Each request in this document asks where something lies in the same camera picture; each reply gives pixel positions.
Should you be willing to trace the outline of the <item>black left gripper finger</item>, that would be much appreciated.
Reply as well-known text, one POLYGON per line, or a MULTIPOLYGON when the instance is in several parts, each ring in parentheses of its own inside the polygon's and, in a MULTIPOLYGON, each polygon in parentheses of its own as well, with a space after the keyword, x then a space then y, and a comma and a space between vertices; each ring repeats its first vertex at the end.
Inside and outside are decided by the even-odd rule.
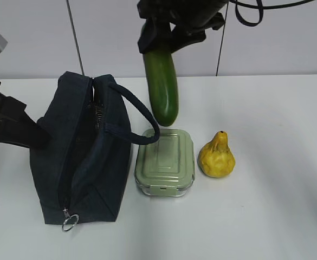
POLYGON ((50 141, 50 134, 24 112, 17 122, 1 120, 1 141, 25 148, 44 148, 50 141))

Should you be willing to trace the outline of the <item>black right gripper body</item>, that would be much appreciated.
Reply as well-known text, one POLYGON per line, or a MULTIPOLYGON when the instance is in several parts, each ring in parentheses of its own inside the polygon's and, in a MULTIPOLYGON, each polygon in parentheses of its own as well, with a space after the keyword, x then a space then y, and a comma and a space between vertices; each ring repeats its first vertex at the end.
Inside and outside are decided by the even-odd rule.
POLYGON ((139 1, 140 18, 169 22, 187 31, 219 29, 224 24, 221 9, 228 1, 139 1))

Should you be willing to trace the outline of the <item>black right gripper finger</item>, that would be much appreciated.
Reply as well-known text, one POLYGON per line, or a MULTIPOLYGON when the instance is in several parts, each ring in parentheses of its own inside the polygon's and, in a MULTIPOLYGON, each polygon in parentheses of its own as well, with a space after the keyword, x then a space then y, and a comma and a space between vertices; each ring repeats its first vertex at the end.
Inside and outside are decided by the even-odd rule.
POLYGON ((171 32, 170 52, 175 53, 189 45, 203 42, 205 39, 205 30, 190 32, 184 27, 176 25, 171 32))
POLYGON ((157 49, 162 44, 168 44, 171 38, 171 28, 168 21, 156 17, 148 18, 140 33, 138 48, 141 54, 157 49))

